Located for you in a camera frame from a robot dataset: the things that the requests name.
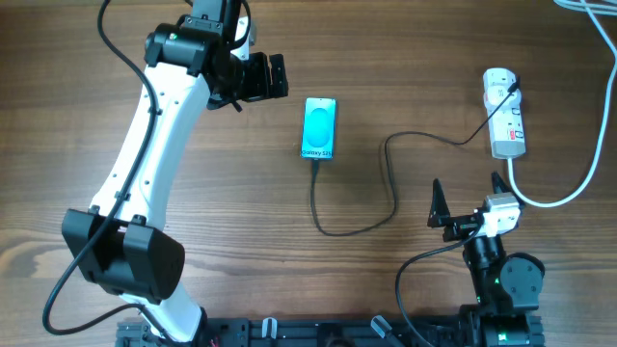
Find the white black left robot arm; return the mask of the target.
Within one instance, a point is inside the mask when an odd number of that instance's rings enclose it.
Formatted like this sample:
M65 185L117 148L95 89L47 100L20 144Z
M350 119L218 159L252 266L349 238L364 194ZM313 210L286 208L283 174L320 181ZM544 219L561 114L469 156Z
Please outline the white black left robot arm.
M215 346L205 310L180 277L183 246L167 235L166 210L180 157L204 111L285 97L282 55L254 53L244 1L195 1L146 39L136 73L141 98L120 154L87 211L69 210L62 234L70 272L139 310L163 346Z

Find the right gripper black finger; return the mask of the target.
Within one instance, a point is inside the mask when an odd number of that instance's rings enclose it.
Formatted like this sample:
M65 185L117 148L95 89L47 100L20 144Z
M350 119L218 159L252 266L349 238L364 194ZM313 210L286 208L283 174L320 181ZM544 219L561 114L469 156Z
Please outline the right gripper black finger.
M501 178L497 172L491 173L494 193L490 195L491 207L523 207L523 201L512 191L511 187Z
M427 226L445 227L450 220L450 211L445 200L443 187L438 178L433 180L432 201L429 210Z

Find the white power strip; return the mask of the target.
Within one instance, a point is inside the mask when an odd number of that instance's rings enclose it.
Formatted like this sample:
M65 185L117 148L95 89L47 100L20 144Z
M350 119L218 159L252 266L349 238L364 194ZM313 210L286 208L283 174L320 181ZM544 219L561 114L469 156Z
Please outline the white power strip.
M518 85L520 91L519 78L507 68L492 67L483 74L484 92L491 85L510 86L513 83ZM521 104L516 108L502 108L498 105L486 110L492 156L495 159L514 159L525 154Z

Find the blue screen Galaxy smartphone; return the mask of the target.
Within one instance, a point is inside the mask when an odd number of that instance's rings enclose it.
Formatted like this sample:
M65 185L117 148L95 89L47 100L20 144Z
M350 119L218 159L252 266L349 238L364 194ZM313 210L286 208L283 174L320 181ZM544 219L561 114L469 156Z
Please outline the blue screen Galaxy smartphone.
M303 158L314 160L334 158L336 106L334 98L306 99L300 149Z

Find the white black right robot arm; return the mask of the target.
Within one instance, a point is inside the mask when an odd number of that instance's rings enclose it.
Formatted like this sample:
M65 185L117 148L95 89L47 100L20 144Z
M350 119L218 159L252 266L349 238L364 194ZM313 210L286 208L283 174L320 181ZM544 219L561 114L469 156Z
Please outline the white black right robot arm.
M519 226L524 208L498 173L494 192L468 215L450 214L443 187L433 181L427 226L441 227L443 240L461 241L476 294L475 305L459 309L465 346L544 346L539 308L546 268L536 257L508 254L501 236Z

